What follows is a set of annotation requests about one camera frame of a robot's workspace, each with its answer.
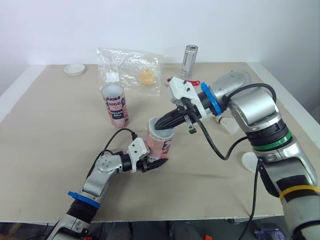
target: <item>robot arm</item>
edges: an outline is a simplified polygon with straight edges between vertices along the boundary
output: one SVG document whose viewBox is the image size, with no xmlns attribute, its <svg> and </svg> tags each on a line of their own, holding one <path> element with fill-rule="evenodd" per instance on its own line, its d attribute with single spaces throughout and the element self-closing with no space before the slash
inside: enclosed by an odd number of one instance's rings
<svg viewBox="0 0 320 240">
<path fill-rule="evenodd" d="M 137 170 L 146 172 L 161 166 L 167 159 L 148 162 L 148 146 L 137 137 L 126 154 L 102 155 L 93 164 L 79 193 L 69 192 L 74 201 L 67 213 L 57 222 L 47 240 L 79 240 L 87 236 L 89 225 L 95 217 L 113 176 Z"/>
<path fill-rule="evenodd" d="M 230 108 L 259 159 L 259 172 L 266 190 L 280 198 L 292 238 L 319 239 L 317 174 L 282 120 L 274 90 L 263 83 L 248 85 L 250 83 L 247 72 L 231 71 L 211 86 L 202 83 L 202 92 L 196 94 L 190 83 L 173 77 L 169 96 L 177 109 L 160 118 L 155 128 L 172 128 L 186 122 L 193 134 L 196 132 L 193 124 L 199 123 L 199 119 L 217 116 Z M 262 87 L 269 88 L 273 97 Z"/>
</svg>

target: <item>energy drink can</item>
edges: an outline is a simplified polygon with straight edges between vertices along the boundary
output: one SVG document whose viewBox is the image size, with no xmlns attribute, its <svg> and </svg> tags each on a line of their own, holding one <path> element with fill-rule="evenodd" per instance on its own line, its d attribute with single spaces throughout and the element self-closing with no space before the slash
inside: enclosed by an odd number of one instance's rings
<svg viewBox="0 0 320 240">
<path fill-rule="evenodd" d="M 155 124 L 159 119 L 160 117 L 151 117 L 148 122 L 146 143 L 150 148 L 150 153 L 147 156 L 149 162 L 168 158 L 172 138 L 175 134 L 174 128 L 156 130 Z"/>
<path fill-rule="evenodd" d="M 187 45 L 184 50 L 184 57 L 181 67 L 181 77 L 184 79 L 191 78 L 192 69 L 194 68 L 198 46 Z"/>
<path fill-rule="evenodd" d="M 101 89 L 101 93 L 112 125 L 117 129 L 126 127 L 129 117 L 124 88 L 118 84 L 109 84 Z"/>
</svg>

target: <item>silver can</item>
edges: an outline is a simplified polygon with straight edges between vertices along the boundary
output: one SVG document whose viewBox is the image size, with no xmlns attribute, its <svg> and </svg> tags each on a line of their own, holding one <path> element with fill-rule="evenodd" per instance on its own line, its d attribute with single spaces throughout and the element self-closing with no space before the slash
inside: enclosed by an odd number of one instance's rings
<svg viewBox="0 0 320 240">
<path fill-rule="evenodd" d="M 184 57 L 181 67 L 181 77 L 184 79 L 191 78 L 192 69 L 194 68 L 198 46 L 187 45 L 184 51 Z"/>
</svg>

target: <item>pink cylindrical container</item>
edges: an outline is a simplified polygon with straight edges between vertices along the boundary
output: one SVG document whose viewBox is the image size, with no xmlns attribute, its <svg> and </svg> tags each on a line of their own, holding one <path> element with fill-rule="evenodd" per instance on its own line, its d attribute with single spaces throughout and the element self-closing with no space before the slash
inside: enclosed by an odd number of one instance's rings
<svg viewBox="0 0 320 240">
<path fill-rule="evenodd" d="M 146 143 L 150 148 L 150 153 L 147 156 L 149 162 L 169 157 L 168 152 L 175 134 L 174 128 L 156 130 L 155 124 L 159 119 L 160 117 L 151 117 L 148 122 Z"/>
<path fill-rule="evenodd" d="M 101 89 L 101 93 L 112 125 L 117 129 L 126 127 L 129 117 L 124 88 L 119 84 L 109 84 Z"/>
</svg>

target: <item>beige tabletop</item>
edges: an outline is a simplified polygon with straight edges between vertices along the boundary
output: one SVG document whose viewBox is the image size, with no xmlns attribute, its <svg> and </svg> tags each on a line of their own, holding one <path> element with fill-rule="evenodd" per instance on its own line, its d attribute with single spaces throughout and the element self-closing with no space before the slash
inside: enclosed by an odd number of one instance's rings
<svg viewBox="0 0 320 240">
<path fill-rule="evenodd" d="M 210 84 L 236 69 L 261 81 L 246 63 L 196 64 L 193 79 Z M 180 64 L 167 64 L 163 81 L 179 73 Z M 164 84 L 160 96 L 126 93 L 126 102 L 128 127 L 143 138 L 148 118 L 175 108 Z M 319 149 L 279 101 L 277 105 L 320 173 Z M 204 124 L 223 153 L 245 135 L 240 130 L 229 135 L 212 119 Z M 115 131 L 98 88 L 97 66 L 87 66 L 80 76 L 66 75 L 62 65 L 48 66 L 0 123 L 0 221 L 56 222 L 73 201 L 67 192 L 83 186 L 96 155 Z M 125 150 L 130 142 L 130 135 L 122 132 L 110 149 Z M 191 135 L 182 124 L 176 128 L 169 161 L 147 173 L 118 175 L 94 220 L 247 217 L 254 175 L 242 166 L 241 157 L 248 151 L 251 146 L 244 141 L 223 161 L 199 129 Z M 282 214 L 279 199 L 269 195 L 259 179 L 255 215 Z"/>
</svg>

